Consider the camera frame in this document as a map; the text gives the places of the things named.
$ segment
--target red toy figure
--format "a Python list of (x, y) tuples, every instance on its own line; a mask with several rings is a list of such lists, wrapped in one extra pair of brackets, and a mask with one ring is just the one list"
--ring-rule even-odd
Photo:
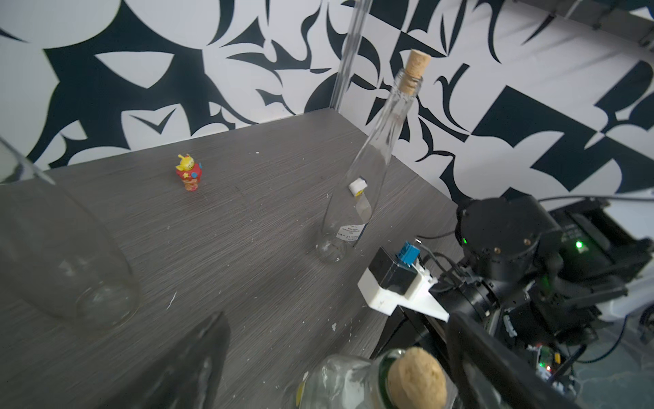
[(177, 155), (182, 160), (179, 161), (179, 165), (175, 166), (177, 168), (177, 176), (182, 179), (184, 182), (184, 187), (192, 192), (198, 189), (198, 183), (200, 182), (200, 177), (202, 176), (202, 164), (195, 163), (193, 158), (187, 153), (186, 156)]

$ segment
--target black and white wallpaper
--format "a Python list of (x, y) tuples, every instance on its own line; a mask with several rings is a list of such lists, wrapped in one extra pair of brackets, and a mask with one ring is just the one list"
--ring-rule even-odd
[(654, 187), (647, 47), (504, 0), (375, 0), (362, 34), (341, 114), (371, 131), (431, 54), (394, 154), (454, 201)]
[(43, 169), (329, 106), (338, 0), (0, 5), (0, 135)]

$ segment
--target bottle label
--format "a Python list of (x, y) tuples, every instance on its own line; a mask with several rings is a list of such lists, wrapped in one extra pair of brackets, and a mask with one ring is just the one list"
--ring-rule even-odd
[(336, 233), (336, 237), (345, 240), (345, 241), (356, 241), (359, 240), (359, 236), (363, 233), (366, 228), (365, 224), (349, 224), (347, 226), (341, 226)]

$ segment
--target gray wooden table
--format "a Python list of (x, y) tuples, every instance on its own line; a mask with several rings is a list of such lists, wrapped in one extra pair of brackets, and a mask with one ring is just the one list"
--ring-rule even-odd
[[(356, 282), (380, 246), (452, 230), (456, 206), (393, 158), (357, 250), (322, 264), (314, 246), (331, 189), (364, 140), (324, 109), (50, 171), (109, 229), (143, 301), (88, 340), (0, 290), (0, 407), (93, 408), (218, 310), (232, 342), (216, 408), (277, 408), (323, 357), (367, 356), (386, 317)], [(196, 192), (175, 175), (186, 153), (203, 165)], [(434, 248), (461, 256), (452, 237)]]

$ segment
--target cork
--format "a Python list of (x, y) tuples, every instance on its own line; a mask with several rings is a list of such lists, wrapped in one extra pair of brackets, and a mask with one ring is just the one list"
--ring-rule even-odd
[(443, 409), (447, 400), (443, 369), (427, 351), (412, 347), (393, 362), (387, 389), (398, 409)]
[(405, 75), (398, 87), (400, 91), (408, 95), (415, 94), (416, 85), (418, 84), (422, 74), (424, 73), (424, 70), (429, 64), (429, 60), (431, 59), (432, 57), (429, 54), (425, 54), (424, 52), (418, 50), (411, 50), (409, 60), (407, 61), (407, 65), (404, 68)]
[(432, 57), (429, 54), (418, 50), (411, 50), (404, 72), (413, 78), (420, 78), (424, 74), (424, 70), (427, 68), (431, 59)]

